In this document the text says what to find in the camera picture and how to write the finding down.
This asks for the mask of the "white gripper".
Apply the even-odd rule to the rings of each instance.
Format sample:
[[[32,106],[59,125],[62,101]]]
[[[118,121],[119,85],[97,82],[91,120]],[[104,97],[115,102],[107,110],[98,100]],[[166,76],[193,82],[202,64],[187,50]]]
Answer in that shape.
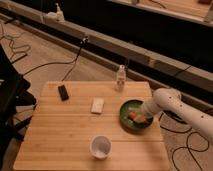
[[[155,113],[152,110],[153,107],[153,101],[152,100],[147,100],[144,101],[140,107],[141,111],[133,111],[133,116],[136,117],[135,122],[137,123],[143,123],[147,122],[146,118],[152,118]]]

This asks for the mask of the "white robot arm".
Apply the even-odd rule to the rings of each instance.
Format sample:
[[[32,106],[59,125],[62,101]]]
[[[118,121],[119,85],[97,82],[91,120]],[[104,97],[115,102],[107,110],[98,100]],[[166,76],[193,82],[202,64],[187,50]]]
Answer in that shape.
[[[142,123],[162,111],[171,111],[192,126],[213,145],[213,116],[210,116],[181,100],[181,93],[172,88],[159,88],[153,97],[142,103],[134,118],[136,123]]]

